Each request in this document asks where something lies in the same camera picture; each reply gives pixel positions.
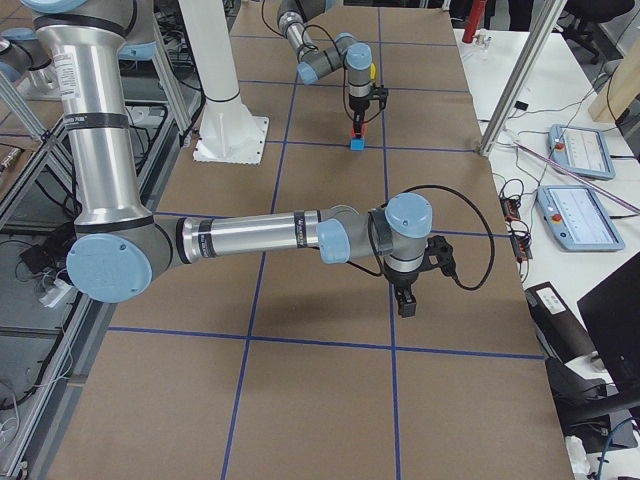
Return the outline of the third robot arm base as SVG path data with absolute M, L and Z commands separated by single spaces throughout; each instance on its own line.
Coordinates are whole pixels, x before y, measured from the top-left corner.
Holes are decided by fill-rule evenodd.
M 1 32 L 1 73 L 15 83 L 27 76 L 39 92 L 53 92 L 58 80 L 48 51 L 35 31 L 16 27 Z

